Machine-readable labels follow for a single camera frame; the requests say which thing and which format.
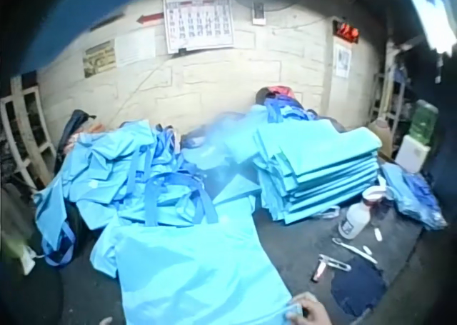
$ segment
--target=tote bag handle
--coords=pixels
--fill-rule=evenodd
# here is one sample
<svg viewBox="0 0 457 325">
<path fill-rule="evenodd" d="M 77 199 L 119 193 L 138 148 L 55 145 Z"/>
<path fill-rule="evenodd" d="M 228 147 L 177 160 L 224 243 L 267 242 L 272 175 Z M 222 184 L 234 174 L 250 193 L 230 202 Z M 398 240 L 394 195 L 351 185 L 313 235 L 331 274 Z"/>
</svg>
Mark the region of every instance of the tote bag handle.
<svg viewBox="0 0 457 325">
<path fill-rule="evenodd" d="M 188 186 L 193 191 L 199 193 L 199 198 L 196 202 L 196 210 L 193 219 L 194 224 L 200 224 L 203 217 L 206 216 L 208 224 L 215 224 L 219 222 L 219 217 L 214 208 L 208 193 L 203 189 L 200 182 L 194 177 L 183 173 L 162 173 L 150 178 L 146 183 L 144 208 L 146 210 L 146 225 L 158 226 L 157 213 L 157 200 L 161 193 L 161 187 L 164 184 L 175 184 L 181 186 Z"/>
</svg>

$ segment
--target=wall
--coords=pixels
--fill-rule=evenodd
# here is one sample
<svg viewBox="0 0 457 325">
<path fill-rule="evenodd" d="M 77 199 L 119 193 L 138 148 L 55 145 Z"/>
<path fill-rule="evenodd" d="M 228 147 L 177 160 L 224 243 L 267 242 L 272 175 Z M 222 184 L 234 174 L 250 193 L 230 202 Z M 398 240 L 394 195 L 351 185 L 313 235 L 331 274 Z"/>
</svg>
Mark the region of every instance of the wall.
<svg viewBox="0 0 457 325">
<path fill-rule="evenodd" d="M 140 29 L 136 20 L 161 12 L 162 0 L 137 0 L 125 7 L 124 18 L 82 34 L 38 72 L 53 142 L 76 108 L 96 114 L 108 126 L 146 118 L 152 124 L 173 124 L 183 133 L 221 111 L 247 111 L 262 86 L 277 84 L 290 86 L 304 107 L 334 116 L 349 128 L 364 124 L 383 48 L 382 31 L 373 19 L 350 0 L 303 0 L 267 13 L 267 26 L 253 26 L 251 10 L 235 0 L 231 4 L 233 49 L 172 58 L 166 53 L 163 21 L 146 23 L 155 27 L 155 59 L 87 79 L 83 52 Z M 352 46 L 349 79 L 333 76 L 331 16 L 347 16 L 361 29 L 361 40 Z"/>
</svg>

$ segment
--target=plastic bottle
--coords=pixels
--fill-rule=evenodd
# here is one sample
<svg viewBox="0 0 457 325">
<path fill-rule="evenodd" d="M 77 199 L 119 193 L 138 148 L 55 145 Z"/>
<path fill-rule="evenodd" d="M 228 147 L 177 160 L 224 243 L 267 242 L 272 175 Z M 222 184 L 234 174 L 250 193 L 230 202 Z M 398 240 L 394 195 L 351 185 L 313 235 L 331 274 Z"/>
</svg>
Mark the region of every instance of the plastic bottle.
<svg viewBox="0 0 457 325">
<path fill-rule="evenodd" d="M 338 230 L 346 239 L 354 239 L 370 222 L 370 208 L 376 204 L 386 193 L 386 187 L 374 186 L 362 193 L 362 201 L 351 205 L 346 213 L 346 218 L 340 223 Z"/>
<path fill-rule="evenodd" d="M 427 145 L 435 128 L 438 118 L 438 109 L 427 101 L 419 100 L 414 111 L 413 121 L 409 128 L 409 135 L 416 141 Z"/>
</svg>

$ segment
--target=hand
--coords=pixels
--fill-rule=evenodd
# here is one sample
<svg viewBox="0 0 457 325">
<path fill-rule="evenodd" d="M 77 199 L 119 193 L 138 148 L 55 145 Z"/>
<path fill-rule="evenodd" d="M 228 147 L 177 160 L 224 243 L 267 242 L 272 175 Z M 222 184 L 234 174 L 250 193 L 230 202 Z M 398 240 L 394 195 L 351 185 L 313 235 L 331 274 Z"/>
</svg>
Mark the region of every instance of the hand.
<svg viewBox="0 0 457 325">
<path fill-rule="evenodd" d="M 331 325 L 326 308 L 321 304 L 316 297 L 305 292 L 295 296 L 291 300 L 292 304 L 299 304 L 308 312 L 305 318 L 300 314 L 288 314 L 287 318 L 295 325 Z"/>
</svg>

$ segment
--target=fabric pile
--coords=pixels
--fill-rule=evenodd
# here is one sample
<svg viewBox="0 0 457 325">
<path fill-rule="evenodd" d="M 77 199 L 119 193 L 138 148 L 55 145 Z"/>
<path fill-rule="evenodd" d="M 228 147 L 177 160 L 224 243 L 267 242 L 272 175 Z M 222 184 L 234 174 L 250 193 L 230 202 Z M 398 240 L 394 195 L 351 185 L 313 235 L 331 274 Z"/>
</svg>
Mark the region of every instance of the fabric pile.
<svg viewBox="0 0 457 325">
<path fill-rule="evenodd" d="M 221 117 L 183 138 L 180 153 L 171 127 L 147 121 L 81 133 L 35 196 L 46 260 L 71 260 L 72 203 L 102 230 L 91 263 L 119 276 L 127 324 L 286 324 L 301 309 L 258 240 L 258 195 L 286 224 L 321 213 L 373 183 L 380 145 L 288 96 Z"/>
<path fill-rule="evenodd" d="M 261 205 L 273 220 L 290 224 L 349 200 L 378 176 L 379 138 L 365 128 L 338 133 L 329 120 L 267 99 L 243 118 L 226 119 L 208 131 L 187 161 L 210 169 L 234 160 L 253 162 Z"/>
<path fill-rule="evenodd" d="M 262 206 L 286 224 L 320 214 L 360 194 L 378 175 L 378 137 L 343 134 L 330 121 L 288 121 L 258 129 L 255 142 Z"/>
<path fill-rule="evenodd" d="M 210 198 L 196 167 L 174 152 L 170 128 L 138 121 L 82 133 L 36 194 L 46 260 L 71 259 L 70 201 L 90 229 L 103 229 L 91 262 L 119 276 L 127 324 L 285 324 L 291 295 L 251 216 L 260 187 L 241 174 L 222 180 Z"/>
<path fill-rule="evenodd" d="M 420 174 L 408 173 L 392 163 L 381 168 L 400 213 L 420 221 L 428 230 L 441 230 L 448 225 L 430 186 Z"/>
</svg>

